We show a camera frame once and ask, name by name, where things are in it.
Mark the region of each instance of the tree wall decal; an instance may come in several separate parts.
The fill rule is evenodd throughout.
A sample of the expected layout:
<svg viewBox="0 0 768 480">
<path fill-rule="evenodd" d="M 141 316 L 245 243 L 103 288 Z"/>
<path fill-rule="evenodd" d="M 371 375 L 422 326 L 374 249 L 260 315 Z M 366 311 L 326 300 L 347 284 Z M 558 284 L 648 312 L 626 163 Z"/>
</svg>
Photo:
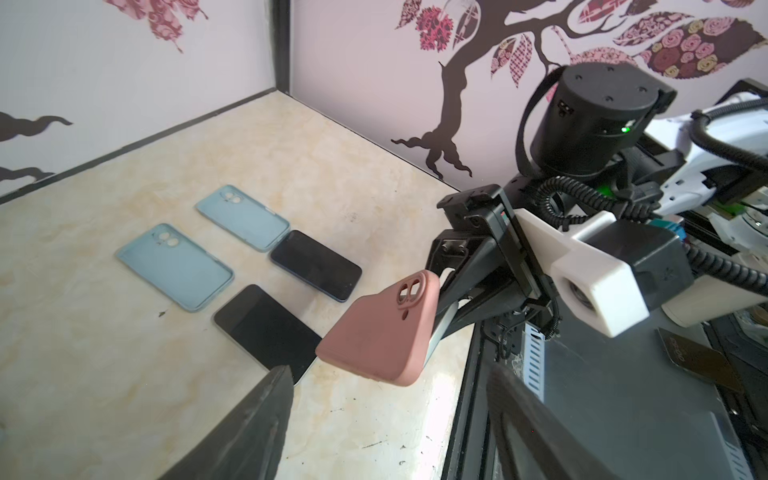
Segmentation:
<svg viewBox="0 0 768 480">
<path fill-rule="evenodd" d="M 147 17 L 154 37 L 172 41 L 180 53 L 184 51 L 179 48 L 176 40 L 184 32 L 177 13 L 189 20 L 194 20 L 198 13 L 201 13 L 206 20 L 208 19 L 208 15 L 200 9 L 200 0 L 104 0 L 104 2 L 116 6 L 118 10 L 134 20 Z"/>
<path fill-rule="evenodd" d="M 655 12 L 641 17 L 657 4 L 657 0 L 633 0 L 624 13 L 619 15 L 622 20 L 611 27 L 606 24 L 629 0 L 572 0 L 552 15 L 527 18 L 510 25 L 505 24 L 510 12 L 528 12 L 547 0 L 474 0 L 460 16 L 455 36 L 451 39 L 455 23 L 446 11 L 452 2 L 457 1 L 448 0 L 443 8 L 422 8 L 422 0 L 406 0 L 397 26 L 403 28 L 416 20 L 415 28 L 421 32 L 421 49 L 443 51 L 452 43 L 455 51 L 445 65 L 440 64 L 443 100 L 437 127 L 421 137 L 392 140 L 392 143 L 408 148 L 426 149 L 427 168 L 440 179 L 442 174 L 437 168 L 440 158 L 472 176 L 472 169 L 461 161 L 453 137 L 462 123 L 461 93 L 467 88 L 466 68 L 491 50 L 494 51 L 489 65 L 491 76 L 508 65 L 512 80 L 519 86 L 522 75 L 531 64 L 534 51 L 546 72 L 560 66 L 549 60 L 542 49 L 541 33 L 546 28 L 552 28 L 558 33 L 572 64 L 584 61 L 624 61 L 637 64 L 642 61 L 648 64 L 652 72 L 668 79 L 712 74 L 740 55 L 766 44 L 766 39 L 743 19 L 725 17 L 691 21 L 691 15 L 676 12 Z M 752 0 L 721 1 L 733 8 L 744 8 L 752 4 Z M 568 24 L 571 13 L 579 8 L 581 10 L 577 22 L 595 24 L 593 29 L 585 33 L 576 32 Z M 612 39 L 610 45 L 579 54 L 574 54 L 568 47 L 568 39 L 607 34 L 623 26 L 625 29 Z M 525 103 L 528 97 L 523 97 L 521 101 Z"/>
<path fill-rule="evenodd" d="M 56 117 L 54 115 L 45 115 L 37 120 L 27 120 L 26 118 L 14 118 L 5 112 L 0 111 L 0 141 L 8 141 L 17 135 L 33 137 L 41 134 L 52 123 L 58 122 L 63 125 L 72 125 L 72 122 L 66 118 Z M 50 177 L 52 172 L 44 172 L 37 167 L 26 167 L 19 170 L 9 170 L 0 167 L 0 182 L 4 180 L 16 180 L 23 177 L 33 177 L 35 181 Z"/>
</svg>

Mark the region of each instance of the wall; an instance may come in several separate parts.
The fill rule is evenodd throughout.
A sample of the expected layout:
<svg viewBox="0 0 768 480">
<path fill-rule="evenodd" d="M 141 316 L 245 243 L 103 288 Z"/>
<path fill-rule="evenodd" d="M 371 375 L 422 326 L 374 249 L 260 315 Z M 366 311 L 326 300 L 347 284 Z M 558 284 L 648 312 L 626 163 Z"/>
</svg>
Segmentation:
<svg viewBox="0 0 768 480">
<path fill-rule="evenodd" d="M 648 15 L 657 26 L 638 24 Z M 711 20 L 705 35 L 694 21 L 708 18 L 736 20 Z M 768 2 L 753 0 L 296 0 L 292 35 L 295 98 L 460 190 L 516 174 L 523 108 L 556 65 L 634 62 L 678 90 L 667 116 L 741 78 L 768 83 Z"/>
<path fill-rule="evenodd" d="M 0 195 L 273 87 L 267 5 L 3 0 Z"/>
</svg>

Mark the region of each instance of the phone case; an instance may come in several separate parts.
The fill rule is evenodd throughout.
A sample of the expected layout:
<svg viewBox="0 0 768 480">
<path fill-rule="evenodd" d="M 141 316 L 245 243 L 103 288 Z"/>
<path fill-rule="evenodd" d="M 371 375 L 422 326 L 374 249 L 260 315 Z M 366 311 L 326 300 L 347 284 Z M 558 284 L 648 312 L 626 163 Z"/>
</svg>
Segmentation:
<svg viewBox="0 0 768 480">
<path fill-rule="evenodd" d="M 235 277 L 231 268 L 167 223 L 115 256 L 188 312 L 197 312 Z"/>
<path fill-rule="evenodd" d="M 422 270 L 361 296 L 317 346 L 317 356 L 370 379 L 413 384 L 424 369 L 439 294 L 438 276 Z"/>
<path fill-rule="evenodd" d="M 216 190 L 197 202 L 195 208 L 262 253 L 270 251 L 290 230 L 288 220 L 232 185 Z"/>
</svg>

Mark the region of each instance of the black cylindrical motor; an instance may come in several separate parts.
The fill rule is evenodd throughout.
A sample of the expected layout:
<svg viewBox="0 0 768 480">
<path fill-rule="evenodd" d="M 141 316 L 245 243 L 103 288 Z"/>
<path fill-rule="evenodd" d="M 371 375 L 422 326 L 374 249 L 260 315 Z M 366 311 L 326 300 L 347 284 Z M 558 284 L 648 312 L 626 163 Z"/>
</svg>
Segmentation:
<svg viewBox="0 0 768 480">
<path fill-rule="evenodd" d="M 587 181 L 622 148 L 634 145 L 677 92 L 629 64 L 566 68 L 531 144 L 548 175 Z"/>
</svg>

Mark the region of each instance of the pink phone case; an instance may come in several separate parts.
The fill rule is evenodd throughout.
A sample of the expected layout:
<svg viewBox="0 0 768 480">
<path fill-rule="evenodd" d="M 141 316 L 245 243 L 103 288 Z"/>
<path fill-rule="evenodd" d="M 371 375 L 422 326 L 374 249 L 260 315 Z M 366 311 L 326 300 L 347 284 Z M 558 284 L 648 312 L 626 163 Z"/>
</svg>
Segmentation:
<svg viewBox="0 0 768 480">
<path fill-rule="evenodd" d="M 317 346 L 317 356 L 360 376 L 411 385 L 424 368 L 439 294 L 438 276 L 422 270 L 361 296 Z"/>
</svg>

